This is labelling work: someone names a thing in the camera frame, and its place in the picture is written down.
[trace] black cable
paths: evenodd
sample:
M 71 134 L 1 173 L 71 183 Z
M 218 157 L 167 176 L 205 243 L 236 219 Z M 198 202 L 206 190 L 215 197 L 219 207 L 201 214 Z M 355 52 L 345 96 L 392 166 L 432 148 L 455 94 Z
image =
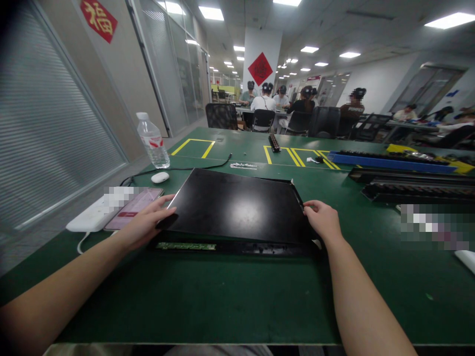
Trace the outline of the black cable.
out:
M 209 166 L 209 167 L 192 167 L 192 168 L 160 168 L 160 169 L 154 169 L 154 170 L 151 170 L 151 171 L 146 171 L 146 172 L 142 172 L 142 173 L 138 173 L 136 175 L 133 175 L 133 176 L 130 176 L 130 177 L 127 177 L 125 178 L 122 183 L 120 183 L 120 186 L 122 186 L 128 179 L 130 179 L 130 182 L 127 186 L 130 186 L 132 183 L 134 183 L 134 178 L 135 177 L 138 177 L 138 176 L 144 176 L 146 174 L 150 174 L 150 173 L 155 173 L 155 172 L 158 172 L 158 171 L 191 171 L 192 169 L 194 168 L 200 168 L 200 169 L 210 169 L 210 168 L 218 168 L 218 167 L 222 167 L 224 166 L 226 163 L 229 162 L 229 160 L 231 159 L 231 156 L 233 154 L 230 153 L 229 156 L 228 156 L 228 159 L 226 160 L 226 162 L 220 164 L 220 165 L 216 165 L 216 166 Z

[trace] hand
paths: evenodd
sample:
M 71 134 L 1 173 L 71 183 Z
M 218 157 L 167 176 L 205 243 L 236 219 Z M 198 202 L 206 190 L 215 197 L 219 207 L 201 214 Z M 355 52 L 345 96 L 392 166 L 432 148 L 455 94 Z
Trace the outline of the hand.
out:
M 338 212 L 330 205 L 319 200 L 310 200 L 303 203 L 303 213 L 310 225 L 323 240 L 341 237 Z
M 160 230 L 155 229 L 158 222 L 176 211 L 176 207 L 163 209 L 165 202 L 172 200 L 174 194 L 165 195 L 151 202 L 146 208 L 134 216 L 123 229 L 111 238 L 119 241 L 128 251 L 133 251 L 148 243 Z

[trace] smartphone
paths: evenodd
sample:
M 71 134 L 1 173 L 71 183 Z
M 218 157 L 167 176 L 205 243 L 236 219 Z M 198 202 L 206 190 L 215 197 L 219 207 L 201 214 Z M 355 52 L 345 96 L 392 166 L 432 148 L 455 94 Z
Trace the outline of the smartphone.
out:
M 128 202 L 105 226 L 104 230 L 120 230 L 142 209 L 163 194 L 163 189 L 147 188 Z

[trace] plastic bottle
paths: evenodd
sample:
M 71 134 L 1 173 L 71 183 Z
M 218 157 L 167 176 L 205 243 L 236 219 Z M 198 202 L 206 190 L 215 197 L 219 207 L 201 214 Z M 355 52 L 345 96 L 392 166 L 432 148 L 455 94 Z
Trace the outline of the plastic bottle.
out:
M 160 129 L 152 124 L 147 113 L 137 113 L 137 117 L 139 118 L 137 131 L 152 164 L 157 169 L 170 167 L 170 158 L 163 144 Z

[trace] bottle label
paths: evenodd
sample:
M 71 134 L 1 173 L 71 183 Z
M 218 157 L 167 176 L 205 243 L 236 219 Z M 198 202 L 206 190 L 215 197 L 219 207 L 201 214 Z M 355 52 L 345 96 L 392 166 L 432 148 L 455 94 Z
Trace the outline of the bottle label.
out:
M 159 148 L 163 146 L 163 139 L 161 136 L 147 137 L 140 136 L 145 147 L 149 148 Z

